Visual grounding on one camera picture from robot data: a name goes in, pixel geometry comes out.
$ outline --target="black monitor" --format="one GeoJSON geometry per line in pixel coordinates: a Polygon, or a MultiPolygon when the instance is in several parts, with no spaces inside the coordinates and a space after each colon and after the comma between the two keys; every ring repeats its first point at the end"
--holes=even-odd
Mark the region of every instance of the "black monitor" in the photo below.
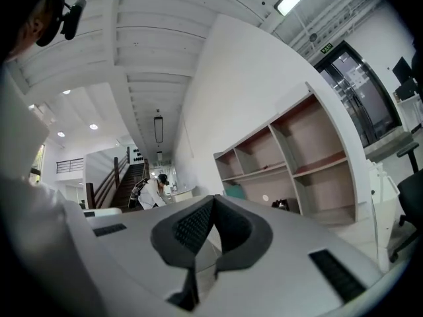
{"type": "Polygon", "coordinates": [[[401,57],[392,70],[400,84],[406,83],[412,76],[412,71],[408,63],[401,57]]]}

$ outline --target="wooden post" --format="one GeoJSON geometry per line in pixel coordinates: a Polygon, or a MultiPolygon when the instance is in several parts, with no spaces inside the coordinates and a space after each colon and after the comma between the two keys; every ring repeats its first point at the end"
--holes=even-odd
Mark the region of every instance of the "wooden post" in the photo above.
{"type": "Polygon", "coordinates": [[[87,189],[88,209],[95,209],[94,186],[92,183],[86,183],[85,188],[87,189]]]}
{"type": "Polygon", "coordinates": [[[119,159],[114,158],[114,183],[116,184],[116,189],[119,186],[119,159]]]}

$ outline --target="door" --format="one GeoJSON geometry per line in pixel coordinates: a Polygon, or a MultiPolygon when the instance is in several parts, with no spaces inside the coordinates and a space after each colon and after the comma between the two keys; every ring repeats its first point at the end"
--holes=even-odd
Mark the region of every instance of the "door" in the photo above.
{"type": "Polygon", "coordinates": [[[363,147],[401,125],[383,86],[346,42],[335,48],[316,69],[347,109],[363,147]]]}

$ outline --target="exit sign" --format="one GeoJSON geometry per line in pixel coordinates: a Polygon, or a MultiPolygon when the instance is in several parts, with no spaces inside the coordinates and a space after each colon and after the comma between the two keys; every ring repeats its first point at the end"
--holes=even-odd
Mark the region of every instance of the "exit sign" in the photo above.
{"type": "Polygon", "coordinates": [[[327,53],[327,52],[329,52],[332,48],[333,48],[332,44],[331,44],[331,43],[329,43],[329,44],[327,44],[325,47],[323,47],[320,51],[321,51],[323,54],[326,54],[326,53],[327,53]]]}

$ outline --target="office chair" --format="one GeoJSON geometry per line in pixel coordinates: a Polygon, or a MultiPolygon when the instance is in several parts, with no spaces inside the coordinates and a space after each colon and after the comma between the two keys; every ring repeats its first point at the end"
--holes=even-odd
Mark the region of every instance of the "office chair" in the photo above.
{"type": "Polygon", "coordinates": [[[389,260],[393,263],[398,259],[398,253],[408,246],[413,240],[421,235],[423,227],[423,169],[418,170],[414,150],[419,146],[418,143],[412,142],[402,148],[398,153],[398,157],[408,155],[412,165],[414,174],[403,180],[398,189],[399,202],[404,210],[405,215],[400,216],[399,226],[402,227],[404,222],[410,222],[416,227],[416,231],[411,234],[398,248],[395,248],[389,260]]]}

